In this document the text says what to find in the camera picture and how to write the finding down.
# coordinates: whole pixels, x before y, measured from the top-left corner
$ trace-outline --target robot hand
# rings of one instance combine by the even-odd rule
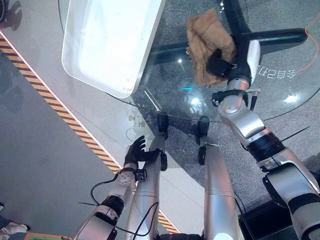
[[[138,162],[149,162],[157,158],[160,150],[156,149],[154,151],[145,151],[145,142],[145,136],[141,136],[134,141],[134,143],[129,147],[129,150],[125,156],[124,165],[136,164],[136,166],[138,166]]]

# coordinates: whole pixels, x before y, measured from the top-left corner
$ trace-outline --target glass tabletop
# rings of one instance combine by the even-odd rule
[[[59,0],[58,4],[64,29],[69,0]],[[307,38],[304,30],[319,14],[318,1],[301,4],[297,9],[295,4],[290,6],[278,0],[259,3],[218,0],[198,4],[167,0],[140,84],[130,97],[120,101],[177,118],[197,120],[206,115],[211,121],[220,121],[211,96],[213,92],[225,91],[226,83],[212,88],[197,85],[192,61],[186,54],[187,19],[210,8],[216,9],[219,20],[230,33],[240,31],[248,38],[260,40],[263,57],[251,88],[260,90],[254,111],[262,119],[275,118],[298,108],[320,89],[320,60],[315,43],[320,39],[319,23],[307,30],[314,41]],[[236,18],[231,16],[230,12],[238,10],[240,14],[235,14]],[[292,18],[283,14],[286,11]]]

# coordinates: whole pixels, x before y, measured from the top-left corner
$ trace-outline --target brown towel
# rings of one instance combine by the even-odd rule
[[[233,39],[218,20],[216,10],[212,8],[203,14],[190,17],[187,20],[186,34],[189,40],[187,51],[193,61],[197,84],[213,87],[225,81],[225,78],[207,71],[208,60],[217,49],[221,49],[221,58],[229,63],[236,54]]]

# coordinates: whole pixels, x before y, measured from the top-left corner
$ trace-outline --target person's shoe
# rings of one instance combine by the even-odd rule
[[[7,235],[13,235],[16,233],[26,233],[30,230],[30,227],[28,227],[25,224],[19,224],[12,221],[7,226],[3,227],[1,230],[4,231]]]

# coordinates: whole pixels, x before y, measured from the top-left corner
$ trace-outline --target yellow and black hazard stripe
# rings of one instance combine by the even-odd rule
[[[33,86],[33,88],[43,97],[43,99],[55,110],[55,112],[64,120],[66,124],[77,134],[82,141],[100,158],[104,164],[116,173],[121,169],[120,165],[108,155],[102,145],[90,134],[90,132],[76,119],[75,116],[63,105],[63,103],[54,95],[36,72],[28,65],[18,51],[6,39],[0,31],[0,50],[8,57],[13,65]],[[179,230],[172,222],[159,211],[159,222],[169,233],[179,233]]]

